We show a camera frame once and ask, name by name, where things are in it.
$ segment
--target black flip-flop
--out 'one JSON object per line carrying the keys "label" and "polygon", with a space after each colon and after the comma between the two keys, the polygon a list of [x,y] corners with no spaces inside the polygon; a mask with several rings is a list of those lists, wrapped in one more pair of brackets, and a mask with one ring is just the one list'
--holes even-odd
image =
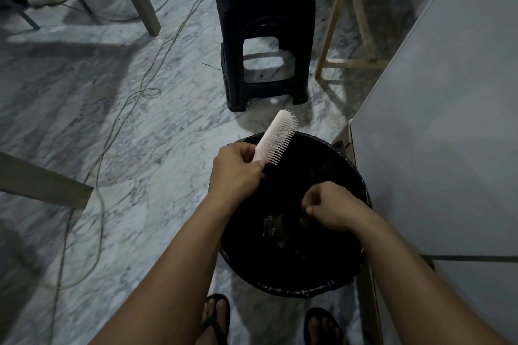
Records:
{"label": "black flip-flop", "polygon": [[[333,344],[337,343],[339,345],[343,342],[343,331],[335,317],[330,314],[330,312],[326,311],[320,307],[313,307],[306,314],[306,318],[304,319],[304,344],[311,345],[311,338],[309,337],[309,320],[315,317],[319,320],[319,338],[316,341],[317,344]],[[326,317],[327,321],[333,323],[334,327],[337,327],[340,330],[340,340],[337,341],[334,330],[332,332],[322,330],[322,318]]]}
{"label": "black flip-flop", "polygon": [[[229,337],[229,328],[230,328],[230,303],[229,299],[226,298],[225,295],[222,295],[221,293],[215,293],[214,295],[211,295],[207,297],[207,303],[209,300],[214,299],[214,312],[211,316],[209,316],[207,319],[204,320],[202,323],[202,331],[200,332],[200,335],[208,329],[210,326],[214,329],[214,332],[216,333],[216,340],[217,345],[226,345],[227,344],[227,338]],[[216,312],[216,304],[218,301],[224,300],[225,303],[227,303],[227,312],[225,316],[225,333],[223,333],[223,330],[220,327],[220,323],[217,321],[217,312]]]}

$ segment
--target black garbage bag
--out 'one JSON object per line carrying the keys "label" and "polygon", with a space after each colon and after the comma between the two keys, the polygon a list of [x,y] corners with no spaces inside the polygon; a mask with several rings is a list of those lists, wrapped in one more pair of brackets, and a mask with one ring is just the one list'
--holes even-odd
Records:
{"label": "black garbage bag", "polygon": [[[257,144],[263,133],[242,139]],[[279,165],[227,224],[220,253],[238,276],[265,292],[313,297],[353,281],[365,258],[351,232],[324,228],[301,207],[308,189],[327,180],[370,206],[367,188],[351,162],[327,142],[297,132]]]}

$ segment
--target marble floor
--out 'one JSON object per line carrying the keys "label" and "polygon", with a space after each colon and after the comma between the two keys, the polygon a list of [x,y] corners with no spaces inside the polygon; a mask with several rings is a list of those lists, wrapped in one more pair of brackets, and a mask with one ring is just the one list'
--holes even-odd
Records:
{"label": "marble floor", "polygon": [[[156,73],[149,87],[161,91],[157,98],[141,98],[125,120],[104,156],[99,190],[86,210],[71,216],[67,209],[0,193],[3,344],[86,345],[203,198],[221,146],[264,131],[282,108],[297,115],[301,131],[331,141],[380,75],[327,69],[320,82],[310,76],[304,105],[280,97],[254,100],[245,113],[231,113],[220,71],[215,0],[204,0],[170,52],[159,54],[160,68],[153,58],[196,0],[151,1],[154,6],[166,2],[157,13],[162,24],[157,38],[141,22],[94,23],[65,6],[28,9],[42,27],[34,32],[14,12],[0,10],[1,151],[85,180],[112,126],[118,129],[133,106],[123,109],[127,98],[142,80],[148,82],[149,68]],[[413,23],[408,0],[363,1],[379,52],[389,58]],[[106,18],[136,15],[129,0],[87,2]],[[332,3],[317,0],[311,73]],[[80,8],[75,0],[67,5]],[[246,49],[265,50],[275,51],[275,42],[256,40]],[[347,1],[330,56],[361,57],[362,51]],[[278,57],[269,63],[251,62],[250,76],[261,75],[260,69],[281,73]],[[94,183],[93,178],[87,182]],[[62,289],[56,293],[67,227]],[[219,259],[211,288],[230,299],[231,344],[301,344],[304,315],[312,306],[329,309],[352,345],[367,342],[353,284],[313,299],[278,298],[249,286]]]}

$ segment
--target white hairbrush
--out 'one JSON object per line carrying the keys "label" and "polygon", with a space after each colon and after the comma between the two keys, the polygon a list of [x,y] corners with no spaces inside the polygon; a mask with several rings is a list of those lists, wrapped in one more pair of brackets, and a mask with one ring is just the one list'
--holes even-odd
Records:
{"label": "white hairbrush", "polygon": [[298,121],[295,115],[281,109],[255,147],[252,162],[262,160],[265,163],[271,162],[277,165],[295,135],[297,126]]}

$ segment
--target black plastic stool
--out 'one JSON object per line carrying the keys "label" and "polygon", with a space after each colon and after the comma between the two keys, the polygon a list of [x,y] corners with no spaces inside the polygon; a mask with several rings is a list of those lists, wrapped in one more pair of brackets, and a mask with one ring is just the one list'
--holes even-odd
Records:
{"label": "black plastic stool", "polygon": [[[250,99],[289,94],[293,104],[308,100],[309,63],[315,29],[315,0],[216,0],[223,43],[221,67],[227,106],[246,111]],[[248,84],[244,80],[243,43],[275,37],[295,57],[295,75],[287,80]]]}

